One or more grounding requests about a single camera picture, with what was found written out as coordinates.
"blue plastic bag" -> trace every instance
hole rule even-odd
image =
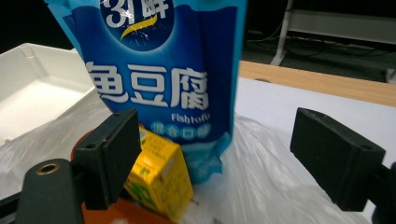
[[[192,183],[221,172],[247,0],[47,0],[113,112],[182,145]]]

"juice box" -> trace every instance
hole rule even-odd
[[[178,221],[193,196],[179,144],[140,128],[142,152],[124,185],[142,205]]]

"orange object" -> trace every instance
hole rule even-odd
[[[86,224],[174,224],[166,217],[122,198],[106,211],[87,210],[84,204],[81,207]]]

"blue logo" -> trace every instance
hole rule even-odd
[[[172,33],[172,0],[101,0],[103,20],[124,46],[148,51],[161,46]]]

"clear plastic bag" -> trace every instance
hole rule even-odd
[[[93,94],[73,110],[0,147],[0,199],[21,190],[33,165],[70,158],[77,140],[110,114]],[[194,186],[180,223],[368,223],[341,211],[274,133],[235,116],[233,142],[221,156],[223,174]]]

